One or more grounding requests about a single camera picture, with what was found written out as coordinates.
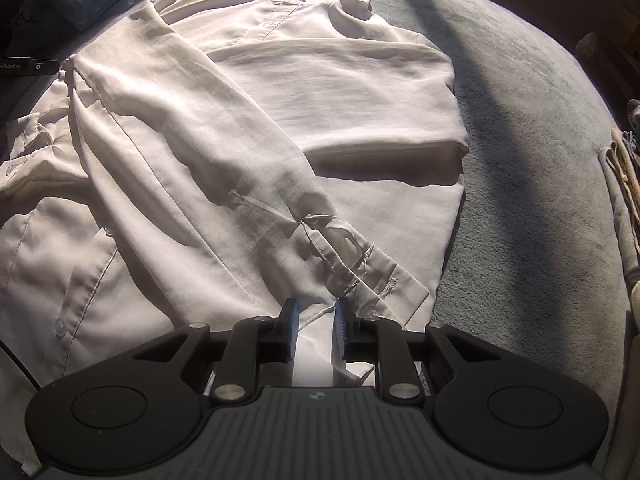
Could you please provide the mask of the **white button shirt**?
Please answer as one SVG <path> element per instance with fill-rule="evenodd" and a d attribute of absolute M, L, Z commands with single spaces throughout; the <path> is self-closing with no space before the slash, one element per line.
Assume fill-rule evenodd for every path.
<path fill-rule="evenodd" d="M 450 58 L 371 0 L 155 0 L 73 54 L 1 157 L 1 447 L 35 388 L 194 322 L 334 302 L 420 330 L 463 195 Z"/>

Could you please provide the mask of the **grey bed blanket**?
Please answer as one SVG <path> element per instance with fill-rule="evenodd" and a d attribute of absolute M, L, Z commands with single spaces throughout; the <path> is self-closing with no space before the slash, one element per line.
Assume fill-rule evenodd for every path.
<path fill-rule="evenodd" d="M 63 65 L 154 1 L 89 32 Z M 567 50 L 485 0 L 371 3 L 388 24 L 417 32 L 450 58 L 468 134 L 461 205 L 430 321 L 570 376 L 615 413 L 628 301 L 598 159 L 613 123 L 601 97 Z M 13 122 L 32 111 L 63 65 Z M 370 385 L 370 365 L 342 365 L 331 353 L 340 376 L 296 384 L 298 337 L 293 363 L 267 366 L 267 382 Z"/>

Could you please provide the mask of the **light blue folded garment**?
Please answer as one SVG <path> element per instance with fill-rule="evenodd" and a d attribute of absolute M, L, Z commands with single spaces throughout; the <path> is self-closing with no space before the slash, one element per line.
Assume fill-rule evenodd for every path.
<path fill-rule="evenodd" d="M 28 39 L 62 40 L 127 11 L 134 0 L 25 0 L 15 31 Z"/>

